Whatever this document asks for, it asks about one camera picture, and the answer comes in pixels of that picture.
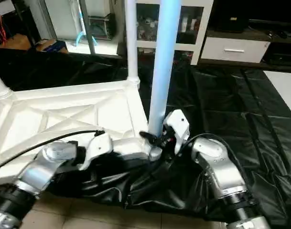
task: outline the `black plastic sheet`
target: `black plastic sheet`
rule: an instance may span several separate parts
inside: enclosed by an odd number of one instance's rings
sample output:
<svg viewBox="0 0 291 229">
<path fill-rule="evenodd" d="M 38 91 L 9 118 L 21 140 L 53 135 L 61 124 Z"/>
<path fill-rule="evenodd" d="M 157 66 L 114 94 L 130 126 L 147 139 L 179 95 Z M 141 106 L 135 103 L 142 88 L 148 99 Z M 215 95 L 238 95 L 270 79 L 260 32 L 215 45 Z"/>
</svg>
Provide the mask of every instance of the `black plastic sheet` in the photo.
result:
<svg viewBox="0 0 291 229">
<path fill-rule="evenodd" d="M 127 75 L 121 60 L 93 63 L 41 54 L 37 58 L 43 62 L 34 67 L 26 64 L 28 55 L 23 61 L 18 56 L 14 61 L 0 58 L 0 75 L 14 90 L 122 80 Z M 8 68 L 9 63 L 15 67 Z M 139 67 L 140 96 L 148 116 L 153 65 L 141 62 Z M 10 79 L 13 72 L 15 80 Z M 181 61 L 173 67 L 167 113 L 174 109 L 183 110 L 191 136 L 212 133 L 229 143 L 270 224 L 291 228 L 291 111 L 264 72 L 197 69 Z M 171 159 L 171 151 L 166 149 L 160 161 L 129 170 L 130 162 L 115 154 L 103 156 L 87 171 L 62 175 L 51 191 L 124 208 L 225 221 L 189 152 Z"/>
</svg>

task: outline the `blue pole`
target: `blue pole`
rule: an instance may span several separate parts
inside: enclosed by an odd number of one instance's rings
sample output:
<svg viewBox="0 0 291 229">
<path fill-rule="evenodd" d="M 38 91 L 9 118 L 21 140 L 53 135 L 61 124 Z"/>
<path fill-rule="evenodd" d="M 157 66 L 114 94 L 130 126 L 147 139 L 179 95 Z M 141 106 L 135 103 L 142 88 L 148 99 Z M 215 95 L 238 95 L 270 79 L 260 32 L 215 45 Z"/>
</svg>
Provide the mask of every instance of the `blue pole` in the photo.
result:
<svg viewBox="0 0 291 229">
<path fill-rule="evenodd" d="M 161 0 L 149 119 L 149 132 L 156 136 L 162 134 L 180 11 L 181 0 Z"/>
</svg>

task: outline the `drawer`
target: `drawer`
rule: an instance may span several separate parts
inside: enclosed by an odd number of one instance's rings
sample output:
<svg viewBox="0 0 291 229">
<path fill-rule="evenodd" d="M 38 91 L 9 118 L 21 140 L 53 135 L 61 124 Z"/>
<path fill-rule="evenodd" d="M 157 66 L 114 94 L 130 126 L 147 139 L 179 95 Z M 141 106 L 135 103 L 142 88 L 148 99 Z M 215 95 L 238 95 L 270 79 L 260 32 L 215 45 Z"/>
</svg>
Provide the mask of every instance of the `drawer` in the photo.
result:
<svg viewBox="0 0 291 229">
<path fill-rule="evenodd" d="M 207 37 L 203 59 L 260 63 L 270 42 Z"/>
</svg>

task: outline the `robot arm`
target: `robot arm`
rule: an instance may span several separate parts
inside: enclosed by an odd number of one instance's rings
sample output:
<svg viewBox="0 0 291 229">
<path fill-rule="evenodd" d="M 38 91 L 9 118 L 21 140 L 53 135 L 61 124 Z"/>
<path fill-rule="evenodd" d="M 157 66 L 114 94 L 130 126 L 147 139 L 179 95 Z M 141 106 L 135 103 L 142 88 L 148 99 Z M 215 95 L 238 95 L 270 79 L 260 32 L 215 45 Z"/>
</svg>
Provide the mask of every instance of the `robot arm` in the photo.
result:
<svg viewBox="0 0 291 229">
<path fill-rule="evenodd" d="M 0 192 L 0 229 L 17 229 L 56 174 L 85 170 L 90 162 L 113 149 L 108 134 L 91 140 L 87 151 L 77 142 L 46 145 L 5 190 Z"/>
<path fill-rule="evenodd" d="M 192 160 L 205 171 L 207 182 L 223 209 L 228 229 L 269 229 L 256 201 L 248 193 L 245 181 L 237 166 L 229 159 L 227 148 L 215 139 L 197 137 L 183 145 L 189 135 L 189 123 L 181 110 L 170 113 L 165 126 L 171 128 L 176 137 L 175 153 L 187 147 Z"/>
</svg>

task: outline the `tiled floor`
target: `tiled floor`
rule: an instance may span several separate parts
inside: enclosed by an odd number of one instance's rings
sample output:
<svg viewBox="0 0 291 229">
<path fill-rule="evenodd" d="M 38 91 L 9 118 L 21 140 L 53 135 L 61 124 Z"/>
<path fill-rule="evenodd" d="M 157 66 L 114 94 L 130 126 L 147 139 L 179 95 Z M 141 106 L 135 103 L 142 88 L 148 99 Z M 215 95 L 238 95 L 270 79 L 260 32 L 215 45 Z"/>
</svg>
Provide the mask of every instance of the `tiled floor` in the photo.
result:
<svg viewBox="0 0 291 229">
<path fill-rule="evenodd" d="M 176 215 L 124 210 L 84 199 L 58 198 L 49 193 L 38 200 L 21 229 L 223 229 L 219 222 Z"/>
</svg>

